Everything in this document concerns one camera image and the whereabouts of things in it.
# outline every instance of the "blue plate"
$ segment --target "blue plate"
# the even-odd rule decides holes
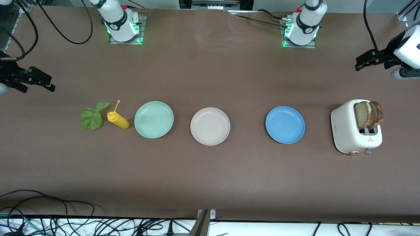
[[[292,144],[299,141],[305,133],[305,122],[297,110],[281,106],[272,109],[267,114],[265,128],[277,142]]]

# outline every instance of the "metal post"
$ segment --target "metal post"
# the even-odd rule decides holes
[[[405,5],[400,11],[396,13],[396,19],[398,22],[406,22],[407,18],[406,15],[414,10],[418,4],[420,4],[420,0],[410,0],[410,2]]]
[[[207,236],[210,226],[210,210],[203,210],[188,236]]]

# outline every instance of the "white floor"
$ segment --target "white floor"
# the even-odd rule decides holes
[[[91,219],[89,222],[91,224],[87,224],[82,226],[77,232],[80,236],[93,236],[95,227],[99,226],[98,222],[92,222],[94,220],[101,220],[101,219]],[[32,219],[30,220],[36,227],[42,229],[40,224],[40,219]],[[50,220],[44,219],[43,220],[46,225],[49,226]],[[84,223],[85,219],[70,219],[70,222],[74,223]],[[121,219],[118,222],[115,222],[113,226],[119,225],[124,220]],[[134,220],[135,224],[132,221],[122,225],[119,229],[122,228],[132,228],[133,226],[138,226],[141,220]],[[178,223],[182,224],[188,229],[191,229],[194,220],[176,220]],[[21,223],[22,219],[11,219],[9,221],[10,226],[18,228]],[[60,219],[60,224],[67,223],[66,219]],[[0,219],[0,224],[7,225],[6,219]],[[148,236],[163,236],[168,231],[168,224],[169,222],[162,223],[163,228],[156,231],[148,231]],[[210,229],[209,229],[209,236],[220,236],[222,234],[227,233],[227,236],[247,236],[247,235],[276,235],[276,236],[312,236],[314,229],[316,227],[316,223],[236,223],[236,222],[211,222]],[[365,236],[369,225],[367,224],[346,224],[350,235],[351,236]],[[63,226],[63,229],[66,230],[67,236],[70,235],[72,230],[68,225]],[[110,232],[111,228],[105,228],[101,235]],[[25,235],[28,235],[34,230],[29,224],[25,224],[23,232]],[[173,231],[175,233],[187,233],[186,230],[181,228],[180,226],[173,224]],[[0,235],[4,233],[10,232],[9,229],[0,226]],[[131,236],[133,230],[123,231],[120,232],[121,236]],[[318,229],[316,234],[317,236],[340,236],[340,233],[337,230],[337,224],[334,223],[323,223]],[[401,226],[401,225],[373,225],[372,230],[369,236],[416,236],[420,235],[420,226]],[[64,233],[61,231],[57,232],[57,236],[64,236]],[[119,236],[117,232],[111,234],[111,236]]]

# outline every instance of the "plate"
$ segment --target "plate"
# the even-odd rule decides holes
[[[137,132],[148,139],[160,138],[172,128],[173,112],[163,102],[148,102],[141,106],[134,117]]]
[[[292,144],[303,137],[305,121],[295,109],[281,106],[272,109],[265,118],[268,134],[277,142]]]
[[[202,145],[213,146],[229,135],[231,123],[228,116],[217,108],[203,108],[192,117],[191,134]]]

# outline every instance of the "yellow squeeze bottle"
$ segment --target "yellow squeeze bottle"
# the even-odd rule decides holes
[[[108,112],[107,118],[112,123],[116,124],[118,127],[126,129],[130,126],[130,123],[128,120],[126,120],[124,117],[122,117],[120,114],[115,112],[117,110],[117,106],[120,103],[120,100],[118,100],[117,105],[115,106],[115,110]]]

